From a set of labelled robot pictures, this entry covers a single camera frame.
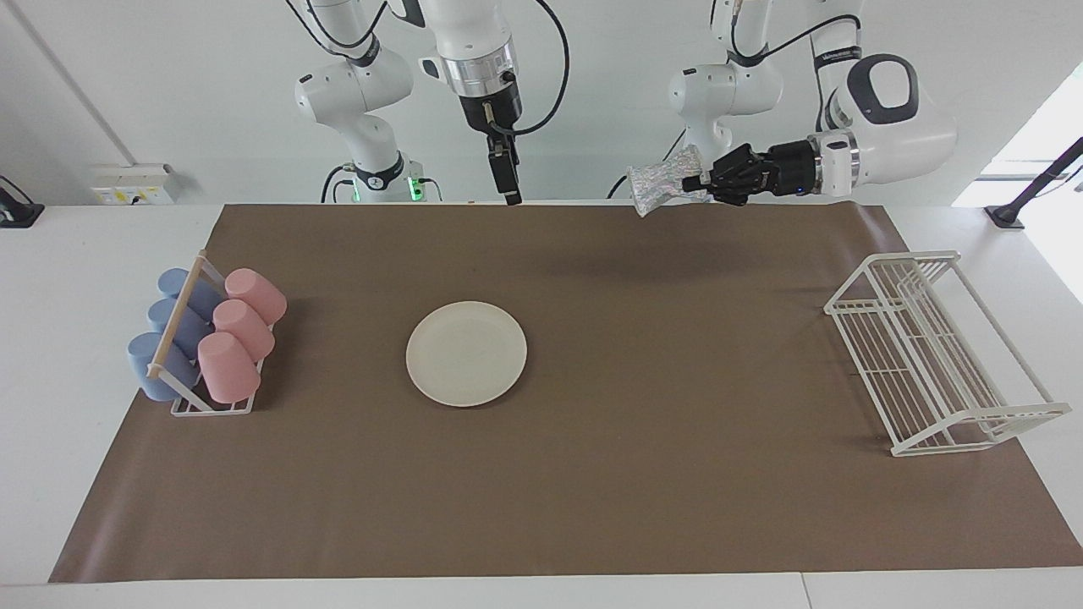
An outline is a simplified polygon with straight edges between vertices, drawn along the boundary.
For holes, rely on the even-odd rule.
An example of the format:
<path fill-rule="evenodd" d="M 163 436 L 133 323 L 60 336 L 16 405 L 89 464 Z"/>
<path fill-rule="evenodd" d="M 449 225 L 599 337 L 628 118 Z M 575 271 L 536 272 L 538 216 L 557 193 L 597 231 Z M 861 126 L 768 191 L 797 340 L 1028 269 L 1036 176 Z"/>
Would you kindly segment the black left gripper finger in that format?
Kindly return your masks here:
<path fill-rule="evenodd" d="M 682 189 L 691 193 L 704 190 L 712 200 L 731 206 L 745 206 L 756 190 L 755 176 L 688 176 L 682 178 Z"/>
<path fill-rule="evenodd" d="M 758 166 L 759 155 L 753 151 L 751 144 L 742 144 L 734 150 L 719 157 L 709 170 L 712 181 L 741 181 L 746 180 Z"/>

